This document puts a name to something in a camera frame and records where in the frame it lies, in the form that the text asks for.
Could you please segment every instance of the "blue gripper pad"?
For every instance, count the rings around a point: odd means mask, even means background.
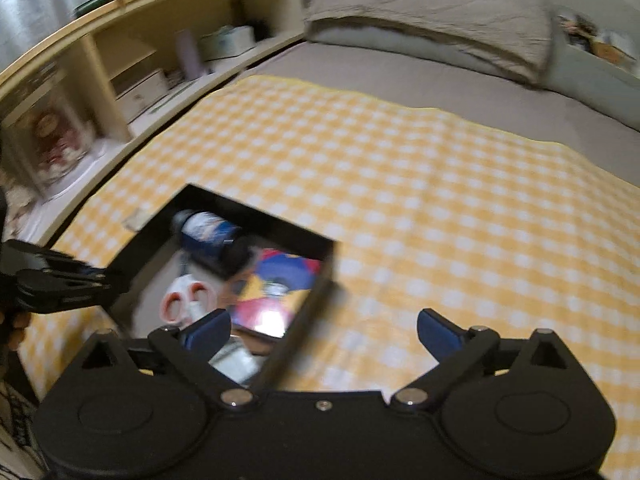
[[[208,363],[230,336],[231,316],[225,309],[217,308],[185,328],[180,333],[180,341],[187,350]]]
[[[466,331],[426,308],[418,314],[418,339],[429,353],[441,362],[462,348]]]

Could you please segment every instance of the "gray bed sheet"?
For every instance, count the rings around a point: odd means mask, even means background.
[[[364,48],[301,43],[244,73],[277,75],[435,107],[534,140],[552,140],[640,186],[640,132],[574,99],[443,63]]]

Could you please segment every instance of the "scissors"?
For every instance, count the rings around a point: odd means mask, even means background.
[[[160,304],[160,319],[164,323],[186,327],[216,306],[215,290],[208,283],[196,280],[189,273],[188,264],[189,257],[183,254],[180,276],[169,286]]]

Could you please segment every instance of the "blue bottle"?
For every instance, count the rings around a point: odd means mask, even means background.
[[[251,240],[241,227],[210,212],[176,213],[172,231],[198,263],[227,279],[251,259]]]

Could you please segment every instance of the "white box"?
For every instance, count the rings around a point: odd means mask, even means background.
[[[202,59],[222,59],[240,56],[255,46],[254,29],[244,27],[223,27],[213,34],[202,36],[198,42]]]
[[[116,101],[127,123],[157,103],[169,92],[162,70],[158,69],[120,94]]]

